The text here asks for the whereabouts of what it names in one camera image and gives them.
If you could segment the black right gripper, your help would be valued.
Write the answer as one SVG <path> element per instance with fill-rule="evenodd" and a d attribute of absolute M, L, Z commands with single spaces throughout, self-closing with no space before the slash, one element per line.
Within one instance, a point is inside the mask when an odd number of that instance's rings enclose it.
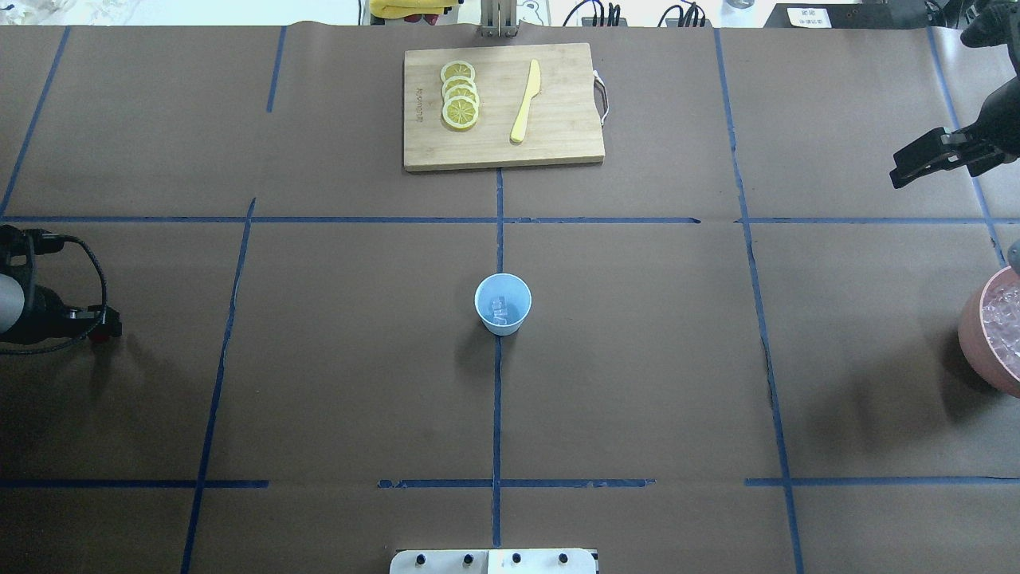
<path fill-rule="evenodd" d="M 1019 156 L 1019 79 L 1013 77 L 985 99 L 979 117 L 964 133 L 933 128 L 892 153 L 892 189 L 902 189 L 937 171 L 950 171 L 968 152 L 968 173 L 979 177 Z"/>

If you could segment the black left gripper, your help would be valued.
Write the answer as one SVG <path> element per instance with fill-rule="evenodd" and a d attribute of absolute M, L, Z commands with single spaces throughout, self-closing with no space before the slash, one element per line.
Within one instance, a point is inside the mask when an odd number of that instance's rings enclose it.
<path fill-rule="evenodd" d="M 67 305 L 55 291 L 35 286 L 32 306 L 22 325 L 22 344 L 44 340 L 87 337 L 92 330 L 106 332 L 112 338 L 123 335 L 120 313 L 110 306 L 89 306 L 76 309 Z"/>

